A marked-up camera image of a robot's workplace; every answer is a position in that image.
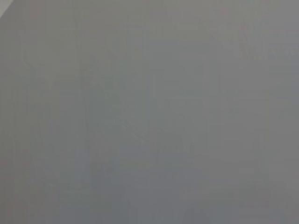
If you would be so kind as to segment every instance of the gray surface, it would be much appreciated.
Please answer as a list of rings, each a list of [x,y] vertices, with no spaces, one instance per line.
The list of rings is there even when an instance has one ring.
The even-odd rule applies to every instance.
[[[0,1],[0,17],[5,13],[5,11],[8,9],[10,4],[13,2],[13,0],[1,0]]]
[[[298,7],[15,0],[0,222],[298,223]]]

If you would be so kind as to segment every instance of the gray wall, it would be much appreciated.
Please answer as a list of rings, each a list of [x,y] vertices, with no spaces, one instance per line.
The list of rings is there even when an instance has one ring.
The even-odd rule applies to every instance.
[[[296,223],[298,7],[14,0],[1,223],[195,223],[250,198]]]
[[[7,8],[10,6],[13,0],[1,0],[0,1],[0,16],[4,14]]]

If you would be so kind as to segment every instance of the blurry background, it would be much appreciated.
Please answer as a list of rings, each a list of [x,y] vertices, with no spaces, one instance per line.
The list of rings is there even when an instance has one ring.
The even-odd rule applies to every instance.
[[[14,0],[0,19],[1,223],[194,223],[197,204],[268,190],[296,223],[298,8]]]
[[[0,16],[7,10],[13,0],[1,0],[0,1]]]

